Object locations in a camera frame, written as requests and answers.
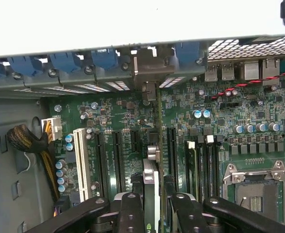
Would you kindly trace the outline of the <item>long black expansion slot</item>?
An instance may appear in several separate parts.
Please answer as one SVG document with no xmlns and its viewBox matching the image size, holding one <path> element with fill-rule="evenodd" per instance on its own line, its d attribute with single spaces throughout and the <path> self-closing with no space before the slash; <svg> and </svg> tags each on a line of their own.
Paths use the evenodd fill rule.
<svg viewBox="0 0 285 233">
<path fill-rule="evenodd" d="M 99 163 L 99 181 L 100 181 L 100 189 L 101 195 L 104 197 L 109 196 L 108 192 L 108 175 L 106 171 L 106 153 L 104 146 L 104 135 L 102 132 L 95 132 L 95 143 L 96 143 L 96 154 L 98 157 Z"/>
<path fill-rule="evenodd" d="M 174 186 L 179 188 L 177 137 L 175 127 L 167 127 L 168 165 L 169 173 L 173 177 Z"/>
<path fill-rule="evenodd" d="M 113 151 L 114 151 L 115 171 L 116 171 L 116 180 L 117 180 L 117 190 L 118 192 L 125 192 L 126 182 L 125 182 L 121 131 L 113 131 L 112 139 L 113 139 Z"/>
</svg>

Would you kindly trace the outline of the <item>white expansion slot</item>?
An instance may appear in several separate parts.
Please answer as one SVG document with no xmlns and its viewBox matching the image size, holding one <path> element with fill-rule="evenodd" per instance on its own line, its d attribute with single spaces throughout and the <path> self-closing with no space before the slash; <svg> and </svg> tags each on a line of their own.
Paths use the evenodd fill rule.
<svg viewBox="0 0 285 233">
<path fill-rule="evenodd" d="M 91 181 L 89 170 L 89 158 L 87 149 L 86 130 L 78 128 L 73 131 L 77 175 L 79 184 L 80 201 L 91 197 Z"/>
</svg>

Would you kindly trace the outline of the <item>CPU socket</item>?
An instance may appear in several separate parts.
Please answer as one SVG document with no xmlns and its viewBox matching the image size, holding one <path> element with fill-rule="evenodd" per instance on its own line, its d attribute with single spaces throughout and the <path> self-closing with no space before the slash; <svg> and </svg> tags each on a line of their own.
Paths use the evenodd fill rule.
<svg viewBox="0 0 285 233">
<path fill-rule="evenodd" d="M 239 169 L 230 162 L 222 178 L 221 197 L 285 225 L 285 162 L 269 168 Z"/>
</svg>

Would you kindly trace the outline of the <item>short black expansion slot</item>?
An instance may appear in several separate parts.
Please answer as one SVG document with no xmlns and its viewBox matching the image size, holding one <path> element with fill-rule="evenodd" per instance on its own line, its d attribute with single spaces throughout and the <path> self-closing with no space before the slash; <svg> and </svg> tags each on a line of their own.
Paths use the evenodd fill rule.
<svg viewBox="0 0 285 233">
<path fill-rule="evenodd" d="M 131 146 L 132 152 L 141 152 L 141 138 L 139 130 L 131 130 Z"/>
</svg>

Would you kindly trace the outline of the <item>green motherboard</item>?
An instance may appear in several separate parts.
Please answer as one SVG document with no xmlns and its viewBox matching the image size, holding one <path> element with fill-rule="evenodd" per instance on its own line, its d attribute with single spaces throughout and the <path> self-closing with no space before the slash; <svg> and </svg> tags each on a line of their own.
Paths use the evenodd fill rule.
<svg viewBox="0 0 285 233">
<path fill-rule="evenodd" d="M 269 168 L 285 162 L 285 73 L 249 83 L 201 80 L 160 86 L 162 102 L 164 176 L 176 191 L 198 201 L 220 196 L 226 166 Z M 95 132 L 104 135 L 109 199 L 118 192 L 113 131 L 121 131 L 126 191 L 142 176 L 147 146 L 155 142 L 152 105 L 134 91 L 62 96 L 49 100 L 52 117 L 60 117 L 63 136 L 54 142 L 56 186 L 71 205 L 80 201 L 73 131 L 86 130 L 91 197 L 102 196 Z M 167 127 L 177 137 L 179 188 L 169 173 Z M 141 152 L 132 152 L 131 130 L 140 132 Z"/>
</svg>

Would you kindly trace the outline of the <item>white power connector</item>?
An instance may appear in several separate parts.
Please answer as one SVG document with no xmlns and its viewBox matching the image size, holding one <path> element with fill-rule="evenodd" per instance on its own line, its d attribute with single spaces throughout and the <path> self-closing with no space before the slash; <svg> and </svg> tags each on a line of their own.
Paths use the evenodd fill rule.
<svg viewBox="0 0 285 233">
<path fill-rule="evenodd" d="M 48 143 L 62 138 L 62 124 L 60 117 L 52 117 L 41 120 L 42 132 L 47 135 Z"/>
</svg>

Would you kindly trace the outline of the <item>black open PC case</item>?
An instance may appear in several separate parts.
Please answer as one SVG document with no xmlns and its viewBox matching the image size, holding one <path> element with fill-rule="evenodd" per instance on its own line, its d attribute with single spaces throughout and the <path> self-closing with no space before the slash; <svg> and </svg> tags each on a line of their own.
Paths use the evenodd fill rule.
<svg viewBox="0 0 285 233">
<path fill-rule="evenodd" d="M 25 233 L 74 207 L 56 186 L 56 140 L 49 144 L 42 132 L 41 120 L 52 118 L 48 102 L 79 93 L 134 91 L 142 96 L 141 89 L 134 84 L 134 56 L 143 48 L 152 50 L 155 57 L 165 58 L 165 64 L 173 68 L 160 86 L 170 79 L 175 80 L 175 85 L 197 80 L 249 83 L 285 73 L 285 35 L 0 58 L 0 233 Z M 144 212 L 143 174 L 134 178 L 134 189 L 107 198 L 112 212 L 125 193 L 139 194 Z M 201 204 L 213 197 L 198 201 L 190 193 L 176 191 L 171 177 L 164 176 L 163 233 L 179 233 L 177 223 L 171 222 L 176 215 L 170 197 L 176 193 L 186 193 Z M 112 221 L 98 220 L 93 227 L 93 231 L 86 233 L 116 233 Z"/>
</svg>

